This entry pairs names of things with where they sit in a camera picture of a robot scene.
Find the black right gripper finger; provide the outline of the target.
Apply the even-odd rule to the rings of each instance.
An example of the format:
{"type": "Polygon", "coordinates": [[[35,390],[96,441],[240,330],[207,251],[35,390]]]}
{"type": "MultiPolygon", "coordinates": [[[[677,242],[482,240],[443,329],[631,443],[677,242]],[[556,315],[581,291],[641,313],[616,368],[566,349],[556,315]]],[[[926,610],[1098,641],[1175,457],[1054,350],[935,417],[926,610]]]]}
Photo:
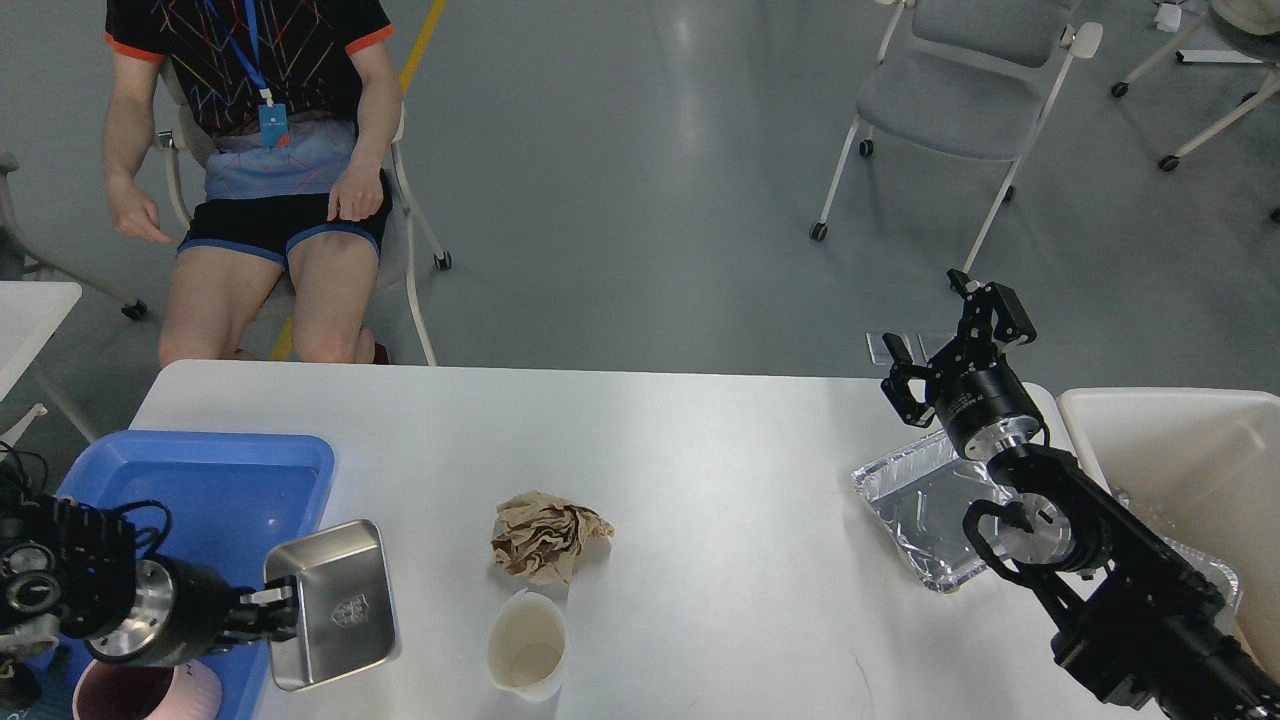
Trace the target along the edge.
{"type": "Polygon", "coordinates": [[[991,366],[1004,360],[1009,347],[1036,342],[1037,329],[1015,290],[995,282],[982,284],[959,269],[948,270],[948,283],[963,297],[948,359],[991,366]]]}
{"type": "Polygon", "coordinates": [[[931,401],[920,401],[911,391],[910,382],[923,380],[925,392],[933,388],[940,373],[932,366],[920,366],[913,361],[906,341],[895,333],[883,333],[881,338],[892,360],[888,375],[879,387],[895,413],[910,427],[927,428],[934,418],[931,401]]]}

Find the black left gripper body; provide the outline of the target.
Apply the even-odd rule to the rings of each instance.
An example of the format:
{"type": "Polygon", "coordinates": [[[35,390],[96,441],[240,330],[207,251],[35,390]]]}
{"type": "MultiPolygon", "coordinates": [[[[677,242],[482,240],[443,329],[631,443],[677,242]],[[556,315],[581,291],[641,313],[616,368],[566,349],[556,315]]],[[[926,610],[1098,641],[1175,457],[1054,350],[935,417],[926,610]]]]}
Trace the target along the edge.
{"type": "Polygon", "coordinates": [[[88,653],[102,664],[173,667],[250,644],[236,620],[241,596],[211,568],[141,559],[128,614],[109,633],[88,639],[88,653]]]}

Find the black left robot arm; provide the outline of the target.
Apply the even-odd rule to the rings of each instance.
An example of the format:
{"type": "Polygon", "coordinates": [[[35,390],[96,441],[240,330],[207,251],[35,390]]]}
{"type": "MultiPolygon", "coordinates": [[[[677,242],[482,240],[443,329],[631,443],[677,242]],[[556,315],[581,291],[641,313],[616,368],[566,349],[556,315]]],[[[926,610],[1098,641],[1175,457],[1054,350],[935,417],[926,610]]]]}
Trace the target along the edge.
{"type": "Polygon", "coordinates": [[[101,664],[173,667],[238,644],[298,635],[301,593],[280,579],[233,587],[211,568],[163,555],[172,518],[138,529],[145,501],[96,509],[19,495],[3,506],[3,665],[82,641],[101,664]]]}

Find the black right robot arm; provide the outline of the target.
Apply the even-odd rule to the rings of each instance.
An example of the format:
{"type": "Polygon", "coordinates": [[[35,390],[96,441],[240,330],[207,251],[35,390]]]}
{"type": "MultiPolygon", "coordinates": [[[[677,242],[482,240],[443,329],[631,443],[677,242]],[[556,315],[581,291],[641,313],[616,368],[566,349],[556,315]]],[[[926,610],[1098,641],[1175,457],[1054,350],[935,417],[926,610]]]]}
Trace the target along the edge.
{"type": "Polygon", "coordinates": [[[955,336],[916,364],[900,337],[881,388],[911,427],[938,421],[957,455],[1012,492],[970,502],[963,532],[998,577],[1053,620],[1055,662],[1098,701],[1170,719],[1275,719],[1277,683],[1216,628],[1220,589],[1089,478],[1038,442],[1047,424],[1006,357],[1036,328],[1016,292],[947,273],[963,299],[955,336]]]}

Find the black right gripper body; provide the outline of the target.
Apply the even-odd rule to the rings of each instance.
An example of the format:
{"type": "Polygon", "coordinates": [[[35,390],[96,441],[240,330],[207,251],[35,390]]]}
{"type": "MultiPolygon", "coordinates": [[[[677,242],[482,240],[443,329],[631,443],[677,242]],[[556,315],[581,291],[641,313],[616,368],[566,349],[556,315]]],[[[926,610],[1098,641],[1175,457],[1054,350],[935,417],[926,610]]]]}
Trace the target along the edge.
{"type": "Polygon", "coordinates": [[[1030,442],[1044,418],[1006,363],[950,372],[928,384],[928,405],[960,457],[989,461],[1030,442]]]}

